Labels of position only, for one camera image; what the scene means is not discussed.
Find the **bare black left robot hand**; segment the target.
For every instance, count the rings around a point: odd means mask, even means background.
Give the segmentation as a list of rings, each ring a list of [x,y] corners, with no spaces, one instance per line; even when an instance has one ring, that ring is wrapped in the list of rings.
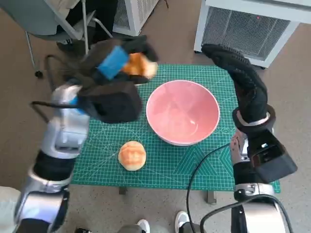
[[[156,75],[157,62],[158,55],[145,35],[100,41],[78,65],[79,73],[91,79],[79,95],[137,95],[136,86]]]

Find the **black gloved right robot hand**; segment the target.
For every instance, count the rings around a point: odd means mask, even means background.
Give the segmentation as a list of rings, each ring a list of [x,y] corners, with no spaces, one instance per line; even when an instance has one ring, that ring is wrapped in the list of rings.
[[[201,51],[216,66],[226,70],[233,80],[242,119],[252,123],[266,118],[267,88],[250,61],[224,45],[204,44]]]

